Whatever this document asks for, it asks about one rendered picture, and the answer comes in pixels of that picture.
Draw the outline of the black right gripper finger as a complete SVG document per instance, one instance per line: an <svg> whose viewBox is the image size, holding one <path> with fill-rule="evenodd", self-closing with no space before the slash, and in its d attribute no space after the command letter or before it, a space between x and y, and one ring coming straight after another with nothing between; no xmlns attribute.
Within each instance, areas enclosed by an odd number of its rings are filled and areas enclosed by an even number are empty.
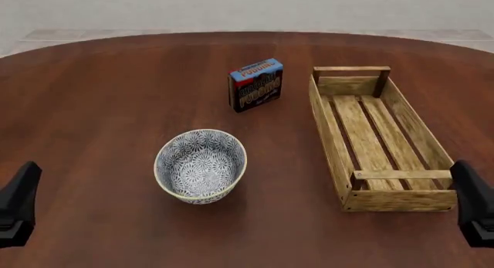
<svg viewBox="0 0 494 268"><path fill-rule="evenodd" d="M458 221L494 219L494 188L467 161L456 161L450 172L458 197Z"/></svg>

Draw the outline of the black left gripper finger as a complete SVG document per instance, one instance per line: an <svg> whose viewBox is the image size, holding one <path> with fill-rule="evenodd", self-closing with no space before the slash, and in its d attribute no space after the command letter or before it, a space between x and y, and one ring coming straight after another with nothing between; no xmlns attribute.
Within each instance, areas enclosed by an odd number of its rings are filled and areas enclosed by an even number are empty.
<svg viewBox="0 0 494 268"><path fill-rule="evenodd" d="M35 221L36 191L42 169L27 161L0 190L0 219Z"/></svg>

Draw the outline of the chocolate pudding box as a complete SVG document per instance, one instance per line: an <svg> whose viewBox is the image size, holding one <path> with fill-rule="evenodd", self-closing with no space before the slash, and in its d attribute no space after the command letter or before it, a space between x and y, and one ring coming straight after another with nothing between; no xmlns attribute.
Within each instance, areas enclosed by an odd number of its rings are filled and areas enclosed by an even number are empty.
<svg viewBox="0 0 494 268"><path fill-rule="evenodd" d="M228 74L228 103L241 113L281 96L283 65L266 59Z"/></svg>

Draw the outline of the wooden slat tray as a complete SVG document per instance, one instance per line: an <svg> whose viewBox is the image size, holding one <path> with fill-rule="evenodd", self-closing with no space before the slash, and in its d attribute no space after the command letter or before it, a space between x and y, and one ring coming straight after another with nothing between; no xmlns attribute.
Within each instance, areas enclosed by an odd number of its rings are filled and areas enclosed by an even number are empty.
<svg viewBox="0 0 494 268"><path fill-rule="evenodd" d="M453 160L387 66L313 68L309 97L345 212L447 212Z"/></svg>

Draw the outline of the blue white patterned bowl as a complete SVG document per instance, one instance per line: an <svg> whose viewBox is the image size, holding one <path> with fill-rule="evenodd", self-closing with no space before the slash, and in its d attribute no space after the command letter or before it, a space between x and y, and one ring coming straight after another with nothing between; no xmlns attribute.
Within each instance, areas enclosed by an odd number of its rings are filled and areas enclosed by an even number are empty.
<svg viewBox="0 0 494 268"><path fill-rule="evenodd" d="M197 129L173 137L154 159L154 178L169 195L192 205L217 202L239 183L248 158L230 133Z"/></svg>

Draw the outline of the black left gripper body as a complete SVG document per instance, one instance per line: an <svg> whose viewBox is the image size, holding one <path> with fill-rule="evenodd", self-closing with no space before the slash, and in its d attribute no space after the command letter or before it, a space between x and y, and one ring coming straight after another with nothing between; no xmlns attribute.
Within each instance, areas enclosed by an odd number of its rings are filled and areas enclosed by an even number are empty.
<svg viewBox="0 0 494 268"><path fill-rule="evenodd" d="M25 246L35 225L31 220L0 219L0 249Z"/></svg>

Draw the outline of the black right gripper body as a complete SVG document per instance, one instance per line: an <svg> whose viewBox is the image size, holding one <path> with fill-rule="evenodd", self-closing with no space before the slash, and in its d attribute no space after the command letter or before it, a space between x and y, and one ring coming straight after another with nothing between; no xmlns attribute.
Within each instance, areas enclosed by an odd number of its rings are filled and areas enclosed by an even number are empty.
<svg viewBox="0 0 494 268"><path fill-rule="evenodd" d="M472 248L494 248L494 219L468 221L459 228Z"/></svg>

